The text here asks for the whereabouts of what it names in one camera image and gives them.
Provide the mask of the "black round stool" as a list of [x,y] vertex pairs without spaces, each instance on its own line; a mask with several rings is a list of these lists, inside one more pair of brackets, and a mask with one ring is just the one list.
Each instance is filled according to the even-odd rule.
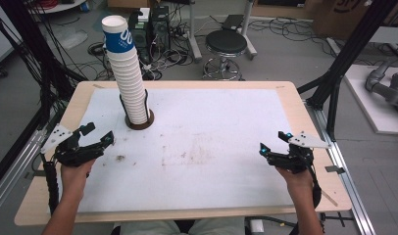
[[246,39],[233,30],[216,30],[206,36],[205,46],[215,58],[203,66],[203,76],[215,80],[242,80],[242,73],[234,58],[242,56],[247,48]]

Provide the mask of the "brown cardboard box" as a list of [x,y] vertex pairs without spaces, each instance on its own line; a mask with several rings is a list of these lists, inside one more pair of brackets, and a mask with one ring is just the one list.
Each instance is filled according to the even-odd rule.
[[323,0],[312,28],[316,35],[348,39],[373,0]]

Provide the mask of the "white platform board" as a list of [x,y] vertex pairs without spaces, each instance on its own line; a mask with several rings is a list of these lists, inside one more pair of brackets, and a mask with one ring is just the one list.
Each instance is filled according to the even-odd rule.
[[353,65],[345,74],[346,83],[373,130],[379,134],[398,135],[398,112],[383,97],[365,88],[367,77],[373,70],[373,66]]

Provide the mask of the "black metal frame post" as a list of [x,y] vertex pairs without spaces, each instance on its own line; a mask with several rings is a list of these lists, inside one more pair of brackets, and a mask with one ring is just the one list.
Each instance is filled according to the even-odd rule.
[[340,83],[397,2],[398,0],[373,0],[329,69],[317,79],[297,88],[299,94],[315,88],[314,94],[306,102],[316,111],[321,111],[324,102],[329,100],[325,131],[332,141],[336,140],[335,122]]
[[64,103],[71,100],[77,84],[87,81],[87,78],[57,59],[24,0],[0,0],[0,7],[20,35],[20,43],[1,18],[0,31],[20,54],[40,87],[38,120],[43,126],[51,119],[51,110],[63,111]]

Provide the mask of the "white round table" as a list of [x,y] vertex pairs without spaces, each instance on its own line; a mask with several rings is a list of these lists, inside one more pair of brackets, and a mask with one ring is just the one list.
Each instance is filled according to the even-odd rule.
[[67,11],[73,8],[78,7],[82,3],[84,3],[86,0],[75,0],[71,4],[62,4],[59,2],[56,6],[53,8],[42,8],[41,6],[32,6],[29,11],[34,14],[52,14],[52,13],[59,13],[63,11]]

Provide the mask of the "black wire cup holder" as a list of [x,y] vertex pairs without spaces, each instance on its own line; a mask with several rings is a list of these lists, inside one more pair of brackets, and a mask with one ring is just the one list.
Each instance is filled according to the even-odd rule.
[[148,107],[148,96],[149,96],[148,90],[145,89],[144,93],[145,93],[145,97],[144,97],[143,103],[144,103],[144,115],[146,116],[146,120],[144,122],[142,122],[142,123],[133,123],[131,121],[131,119],[128,116],[127,110],[126,110],[126,108],[124,106],[123,98],[120,98],[120,101],[121,101],[121,104],[123,106],[124,113],[125,113],[124,122],[125,122],[126,126],[128,128],[130,128],[130,129],[132,129],[132,130],[143,130],[143,129],[146,129],[146,128],[148,128],[149,126],[151,126],[153,124],[154,119],[155,119],[153,111],[150,110],[149,107]]

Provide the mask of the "person's left hand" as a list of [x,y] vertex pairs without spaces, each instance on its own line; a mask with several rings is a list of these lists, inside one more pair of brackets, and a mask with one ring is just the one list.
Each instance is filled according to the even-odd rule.
[[63,195],[81,198],[86,184],[86,178],[91,172],[95,161],[91,160],[80,166],[61,166]]

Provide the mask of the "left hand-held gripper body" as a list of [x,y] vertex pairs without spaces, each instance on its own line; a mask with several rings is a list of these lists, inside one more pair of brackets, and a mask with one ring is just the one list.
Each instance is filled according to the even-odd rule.
[[74,141],[74,132],[59,123],[40,148],[40,153],[45,155],[51,149],[55,149],[54,158],[66,166],[80,166],[104,154],[104,150],[91,149],[90,145],[80,147],[79,142]]

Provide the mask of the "white table mat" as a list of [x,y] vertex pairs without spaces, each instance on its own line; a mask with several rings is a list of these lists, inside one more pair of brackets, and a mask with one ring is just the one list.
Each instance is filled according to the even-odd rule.
[[94,164],[81,212],[147,212],[288,206],[291,200],[260,146],[284,153],[290,129],[272,89],[150,89],[153,123],[132,130],[119,92],[93,92],[82,118],[87,146],[113,132]]

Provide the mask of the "black computer tower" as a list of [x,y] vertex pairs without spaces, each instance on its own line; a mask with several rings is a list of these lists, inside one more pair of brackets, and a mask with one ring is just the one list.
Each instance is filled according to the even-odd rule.
[[137,49],[138,57],[144,64],[150,63],[150,55],[148,52],[149,40],[148,33],[145,29],[134,28],[131,32],[134,45]]
[[170,49],[169,7],[157,6],[154,8],[151,14],[151,24],[156,50],[166,51]]

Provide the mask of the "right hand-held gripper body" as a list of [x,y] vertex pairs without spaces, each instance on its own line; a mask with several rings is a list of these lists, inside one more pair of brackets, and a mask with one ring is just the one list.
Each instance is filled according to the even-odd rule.
[[313,165],[314,148],[329,149],[331,147],[330,144],[325,143],[319,137],[312,136],[304,131],[293,135],[287,144],[287,154],[272,152],[271,156],[267,158],[267,162],[269,165],[288,169],[292,173],[302,172]]

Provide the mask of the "blue banded paper cup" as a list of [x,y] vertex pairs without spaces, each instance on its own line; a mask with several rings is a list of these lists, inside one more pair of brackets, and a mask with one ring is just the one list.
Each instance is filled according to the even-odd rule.
[[132,35],[127,20],[118,15],[105,17],[102,21],[105,44],[109,52],[126,53],[133,49]]

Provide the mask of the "stack of white paper cups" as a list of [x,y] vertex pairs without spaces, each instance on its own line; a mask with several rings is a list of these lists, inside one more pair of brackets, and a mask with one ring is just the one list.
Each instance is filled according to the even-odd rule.
[[129,118],[133,123],[144,122],[145,88],[135,45],[126,53],[117,54],[107,50],[107,56]]

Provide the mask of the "aluminium rail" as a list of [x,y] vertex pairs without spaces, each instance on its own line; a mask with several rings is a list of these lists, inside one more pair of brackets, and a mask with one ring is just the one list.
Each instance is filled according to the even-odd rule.
[[345,163],[343,155],[339,149],[339,146],[336,141],[327,133],[326,125],[327,118],[322,110],[315,110],[314,108],[306,105],[306,108],[311,115],[312,121],[322,138],[327,144],[330,145],[330,148],[327,150],[331,161],[334,166],[338,168],[342,168],[343,171],[338,174],[340,177],[343,187],[346,190],[346,193],[349,196],[351,202],[351,213],[356,226],[358,228],[360,235],[376,235],[372,222],[368,216],[368,213],[363,205],[362,199],[358,193],[358,190],[355,186],[355,183],[352,179],[350,171]]
[[34,130],[30,137],[20,146],[14,154],[14,161],[0,180],[0,208],[15,187],[26,168],[31,164],[32,159],[40,151],[40,146],[46,137],[45,130]]

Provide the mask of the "person's light pants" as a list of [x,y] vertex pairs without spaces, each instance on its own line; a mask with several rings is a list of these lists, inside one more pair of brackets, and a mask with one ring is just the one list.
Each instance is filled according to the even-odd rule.
[[122,223],[114,235],[245,235],[244,222],[243,217],[203,218],[181,223],[133,221]]

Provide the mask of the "person's right hand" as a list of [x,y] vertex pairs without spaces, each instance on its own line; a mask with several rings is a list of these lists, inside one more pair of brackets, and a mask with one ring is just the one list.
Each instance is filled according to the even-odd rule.
[[292,197],[312,193],[313,180],[308,170],[299,173],[292,173],[280,167],[277,167],[276,170],[284,178],[287,190]]

